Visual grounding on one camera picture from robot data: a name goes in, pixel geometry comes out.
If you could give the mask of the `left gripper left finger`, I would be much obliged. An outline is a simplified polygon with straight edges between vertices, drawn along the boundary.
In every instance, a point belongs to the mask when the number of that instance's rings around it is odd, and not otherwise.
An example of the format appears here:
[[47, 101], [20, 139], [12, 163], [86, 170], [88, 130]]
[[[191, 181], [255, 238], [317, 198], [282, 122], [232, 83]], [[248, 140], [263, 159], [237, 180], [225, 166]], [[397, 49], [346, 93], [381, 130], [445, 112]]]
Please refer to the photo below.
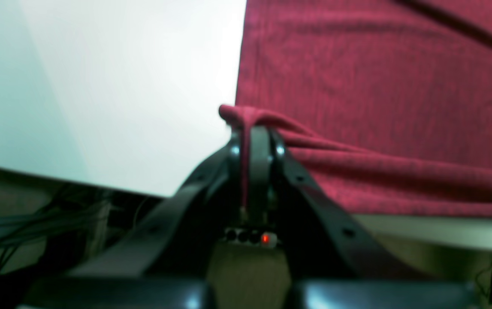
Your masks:
[[35, 282], [21, 309], [216, 309], [213, 246], [240, 202], [240, 133], [112, 248]]

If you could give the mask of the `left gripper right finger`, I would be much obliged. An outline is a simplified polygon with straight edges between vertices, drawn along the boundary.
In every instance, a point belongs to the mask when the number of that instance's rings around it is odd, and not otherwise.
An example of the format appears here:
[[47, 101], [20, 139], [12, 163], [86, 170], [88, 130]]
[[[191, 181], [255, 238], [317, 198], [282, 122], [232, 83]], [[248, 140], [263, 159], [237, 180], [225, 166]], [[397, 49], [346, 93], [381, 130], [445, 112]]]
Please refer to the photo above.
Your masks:
[[476, 309], [473, 284], [439, 280], [386, 250], [262, 126], [248, 137], [248, 223], [272, 227], [293, 280], [285, 309]]

